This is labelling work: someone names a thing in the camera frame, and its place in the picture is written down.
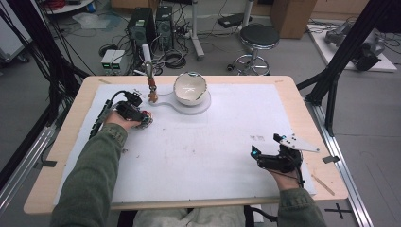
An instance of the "hand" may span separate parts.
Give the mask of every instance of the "hand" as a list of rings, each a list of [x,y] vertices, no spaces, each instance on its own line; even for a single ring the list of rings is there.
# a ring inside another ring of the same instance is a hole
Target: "hand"
[[[300,187],[298,183],[298,176],[295,170],[288,173],[282,173],[276,170],[268,169],[268,172],[273,176],[274,180],[277,182],[277,186],[280,191]]]
[[[109,116],[107,116],[106,120],[104,123],[114,123],[117,125],[120,125],[122,128],[124,128],[126,131],[128,131],[131,127],[135,127],[141,124],[139,121],[128,121],[124,119],[118,112],[116,111],[111,111]]]

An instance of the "person's right hand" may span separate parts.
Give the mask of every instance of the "person's right hand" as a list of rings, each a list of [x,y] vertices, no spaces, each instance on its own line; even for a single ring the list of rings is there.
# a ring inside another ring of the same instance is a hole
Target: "person's right hand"
[[[277,182],[277,186],[280,191],[300,187],[298,184],[298,177],[295,170],[288,173],[282,173],[276,170],[268,169],[268,172],[273,176],[274,180]]]

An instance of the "ceramic bowl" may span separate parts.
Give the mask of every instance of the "ceramic bowl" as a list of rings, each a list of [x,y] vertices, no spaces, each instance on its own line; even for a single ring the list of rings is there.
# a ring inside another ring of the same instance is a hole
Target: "ceramic bowl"
[[[199,73],[180,74],[174,83],[175,97],[186,106],[195,106],[202,103],[206,92],[206,80]]]

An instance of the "cable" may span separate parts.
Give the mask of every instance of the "cable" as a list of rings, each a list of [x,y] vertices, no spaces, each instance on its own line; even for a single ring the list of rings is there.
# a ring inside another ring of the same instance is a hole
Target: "cable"
[[[166,54],[165,66],[171,69],[181,69],[186,65],[186,59],[181,54]]]

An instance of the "green sleeve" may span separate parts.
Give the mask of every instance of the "green sleeve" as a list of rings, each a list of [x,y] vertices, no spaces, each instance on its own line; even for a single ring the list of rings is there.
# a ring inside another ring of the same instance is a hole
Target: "green sleeve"
[[[86,143],[65,180],[50,226],[104,226],[126,139],[121,126],[105,124]]]
[[[321,210],[303,188],[280,192],[278,208],[279,227],[326,226]]]

